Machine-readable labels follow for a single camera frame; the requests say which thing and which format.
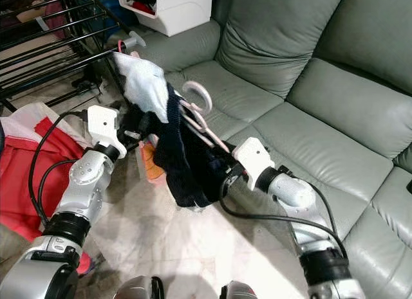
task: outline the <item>white plastic hanger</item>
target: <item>white plastic hanger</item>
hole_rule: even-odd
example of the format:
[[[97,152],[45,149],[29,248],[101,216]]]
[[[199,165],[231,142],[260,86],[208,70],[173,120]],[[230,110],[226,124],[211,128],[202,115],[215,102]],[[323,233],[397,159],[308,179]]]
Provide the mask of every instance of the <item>white plastic hanger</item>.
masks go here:
[[[220,138],[218,138],[209,129],[205,119],[202,116],[202,115],[209,114],[210,111],[212,110],[212,106],[213,106],[212,105],[212,98],[209,95],[209,93],[207,92],[207,90],[201,84],[199,84],[197,82],[193,82],[193,81],[188,81],[188,82],[184,83],[184,85],[182,87],[182,90],[183,90],[184,93],[186,93],[188,91],[195,92],[198,95],[200,95],[203,98],[203,100],[205,101],[205,108],[200,108],[195,103],[188,103],[185,100],[180,101],[180,105],[182,105],[182,116],[186,120],[187,127],[193,133],[195,133],[201,140],[203,140],[209,147],[213,148],[216,144],[219,147],[221,147],[224,151],[226,151],[227,153],[230,153],[227,146],[220,140]],[[189,117],[186,114],[185,110],[190,111],[193,114],[195,120],[193,120],[191,117]],[[206,134],[207,136],[209,136],[215,142],[215,144],[213,144],[213,142],[211,142],[208,138],[206,138],[202,134]]]

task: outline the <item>sofa armrest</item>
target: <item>sofa armrest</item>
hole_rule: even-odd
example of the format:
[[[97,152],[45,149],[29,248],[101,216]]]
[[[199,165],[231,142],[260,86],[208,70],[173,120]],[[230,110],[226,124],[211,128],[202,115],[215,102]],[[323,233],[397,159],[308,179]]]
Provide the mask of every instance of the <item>sofa armrest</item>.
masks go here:
[[[220,26],[212,20],[193,29],[167,37],[159,32],[136,30],[146,42],[146,47],[135,46],[142,59],[160,66],[165,73],[181,71],[188,66],[212,60],[218,50]],[[113,34],[107,44],[126,39],[124,32]]]

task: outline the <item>black cable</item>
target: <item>black cable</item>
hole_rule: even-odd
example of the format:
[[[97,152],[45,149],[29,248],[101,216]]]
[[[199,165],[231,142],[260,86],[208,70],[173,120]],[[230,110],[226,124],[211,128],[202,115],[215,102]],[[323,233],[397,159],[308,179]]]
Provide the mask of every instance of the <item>black cable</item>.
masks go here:
[[[309,183],[309,185],[315,190],[317,195],[319,195],[319,197],[322,199],[322,202],[324,203],[324,206],[326,207],[326,211],[328,212],[328,215],[329,215],[329,220],[330,220],[330,224],[332,226],[332,230],[337,235],[337,228],[336,228],[336,224],[335,224],[335,218],[333,218],[332,210],[330,209],[328,201],[326,200],[323,193],[316,186],[314,186],[311,183]]]
[[[326,233],[328,233],[329,235],[331,235],[333,237],[333,239],[335,239],[337,245],[341,249],[342,256],[344,258],[348,258],[348,254],[346,252],[346,249],[345,249],[342,241],[338,237],[338,235],[334,231],[332,231],[331,229],[329,229],[329,228],[327,228],[323,225],[320,225],[320,224],[317,224],[317,223],[314,223],[314,222],[311,222],[311,221],[307,221],[307,220],[304,220],[304,219],[298,219],[296,217],[286,217],[284,215],[249,214],[249,213],[239,213],[239,212],[232,211],[231,209],[229,209],[229,207],[226,206],[225,202],[223,201],[223,195],[224,195],[226,183],[227,183],[227,180],[222,184],[222,186],[220,187],[220,192],[219,192],[219,203],[220,203],[221,207],[223,208],[223,210],[226,213],[228,213],[230,215],[233,215],[234,217],[237,217],[237,218],[240,218],[240,219],[275,220],[275,221],[294,222],[294,223],[300,223],[300,224],[305,224],[305,225],[309,225],[309,226],[319,228],[320,230],[323,230]]]
[[[28,174],[28,193],[30,195],[30,199],[32,201],[33,207],[35,208],[37,214],[40,217],[41,223],[43,224],[44,227],[46,227],[48,220],[46,214],[43,212],[42,208],[39,207],[39,204],[36,201],[35,195],[34,195],[34,187],[33,187],[33,176],[34,176],[34,168],[36,165],[37,157],[40,154],[40,149],[43,146],[43,144],[46,142],[47,138],[49,135],[53,132],[54,128],[59,124],[61,120],[63,120],[64,117],[74,114],[74,115],[81,115],[81,111],[68,111],[66,113],[62,113],[57,120],[53,123],[53,125],[48,129],[47,133],[43,136],[42,140],[39,142],[37,145],[37,148],[34,152],[33,159],[32,159],[32,164],[30,165],[30,171]]]
[[[165,299],[165,291],[163,287],[163,282],[158,276],[152,276],[152,296],[154,299]]]
[[[127,153],[135,150],[137,147],[139,146],[139,141],[137,143],[134,143],[133,145],[131,145],[130,147],[127,148]]]
[[[63,164],[68,164],[68,163],[74,163],[76,162],[77,159],[67,159],[65,161],[60,161],[57,162],[55,164],[53,164],[51,167],[49,167],[46,172],[43,174],[41,181],[40,181],[40,185],[39,185],[39,189],[37,191],[37,204],[39,205],[39,208],[42,210],[42,212],[46,215],[46,212],[44,211],[43,208],[43,203],[42,203],[42,193],[43,193],[43,188],[44,188],[44,184],[46,182],[47,176],[49,176],[50,172],[55,169],[56,167],[63,165]]]

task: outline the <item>sofa cushion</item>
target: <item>sofa cushion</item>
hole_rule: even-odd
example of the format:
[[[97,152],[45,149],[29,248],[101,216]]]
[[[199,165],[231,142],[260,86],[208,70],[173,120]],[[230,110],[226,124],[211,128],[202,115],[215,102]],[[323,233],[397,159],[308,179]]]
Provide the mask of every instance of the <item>sofa cushion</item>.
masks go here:
[[[342,0],[316,55],[412,94],[412,0]]]
[[[342,239],[345,238],[345,236],[351,230],[352,226],[355,224],[356,220],[361,216],[365,207],[367,207],[367,200],[357,195],[353,195],[350,192],[341,189],[339,186],[333,185],[333,182],[321,181],[305,168],[306,165],[300,164],[299,160],[295,160],[293,156],[290,157],[287,155],[287,152],[284,152],[284,150],[277,148],[276,144],[274,144],[271,139],[267,138],[267,135],[265,133],[266,130],[259,131],[254,126],[255,123],[249,125],[247,128],[233,135],[229,138],[229,142],[237,145],[245,141],[248,137],[256,137],[262,142],[264,146],[269,148],[270,157],[275,162],[276,167],[284,165],[288,167],[295,176],[314,184],[318,189],[321,190],[330,204],[333,216],[336,221],[339,237]],[[281,134],[278,134],[277,137],[282,140]],[[316,135],[312,135],[312,138],[314,139],[314,141],[317,141]],[[290,140],[289,142],[288,139],[283,139],[283,141],[285,142],[286,146],[294,146],[294,140]],[[285,214],[281,210],[279,211],[279,206],[273,203],[271,197],[268,197],[266,194],[260,193],[256,189],[253,192],[248,191],[247,187],[243,186],[244,184],[238,181],[236,182],[234,187],[229,190],[229,192],[235,202],[244,207],[247,212],[258,214]],[[326,208],[324,207],[320,199],[317,200],[317,205],[323,217],[325,218],[325,221],[329,222]],[[292,246],[285,239],[286,236],[290,237],[290,233],[288,233],[288,230],[285,230],[282,222],[274,223],[273,221],[270,221],[266,223],[266,226],[272,233],[276,234],[276,237],[279,237],[283,244]]]
[[[276,150],[313,177],[370,201],[392,162],[285,102],[254,122]]]
[[[288,100],[367,148],[393,159],[412,142],[412,98],[312,59]]]
[[[187,80],[197,81],[206,88],[212,97],[213,109],[205,119],[224,140],[283,102],[280,97],[237,77],[213,60],[179,73],[166,74],[166,79],[188,101],[200,107],[203,105],[200,96],[191,92],[183,94],[181,88]]]
[[[233,0],[216,60],[235,75],[286,96],[339,1]]]
[[[412,174],[394,167],[372,201],[372,206],[379,215],[410,249],[412,249],[412,194],[406,187],[411,180]]]
[[[412,250],[375,209],[367,207],[344,243],[351,273],[367,298],[411,298]]]

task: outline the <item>green leather sofa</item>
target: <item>green leather sofa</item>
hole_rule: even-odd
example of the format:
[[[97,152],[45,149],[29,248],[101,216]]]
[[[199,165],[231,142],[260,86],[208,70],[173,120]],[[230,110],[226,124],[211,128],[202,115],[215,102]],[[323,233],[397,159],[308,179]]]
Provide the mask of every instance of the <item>green leather sofa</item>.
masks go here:
[[[177,90],[207,88],[218,136],[258,137],[320,188],[368,298],[412,298],[412,0],[216,0],[209,23],[144,38],[136,50]],[[242,187],[232,198],[277,210]]]

